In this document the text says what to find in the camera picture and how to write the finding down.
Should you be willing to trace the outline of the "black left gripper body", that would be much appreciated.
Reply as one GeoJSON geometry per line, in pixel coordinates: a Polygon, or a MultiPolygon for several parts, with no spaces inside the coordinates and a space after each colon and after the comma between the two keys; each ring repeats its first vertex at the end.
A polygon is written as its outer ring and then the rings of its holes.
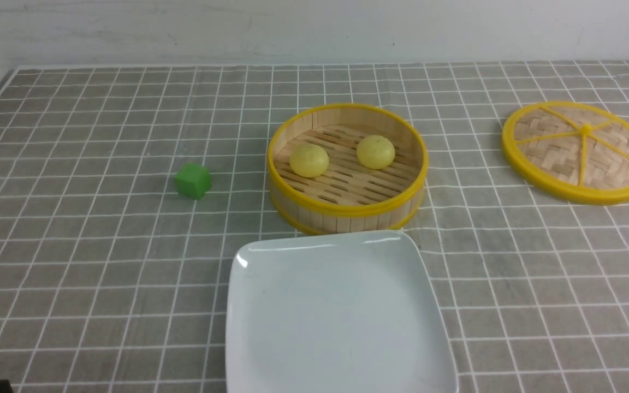
{"type": "Polygon", "coordinates": [[[9,380],[0,380],[0,393],[12,393],[12,386],[9,380]]]}

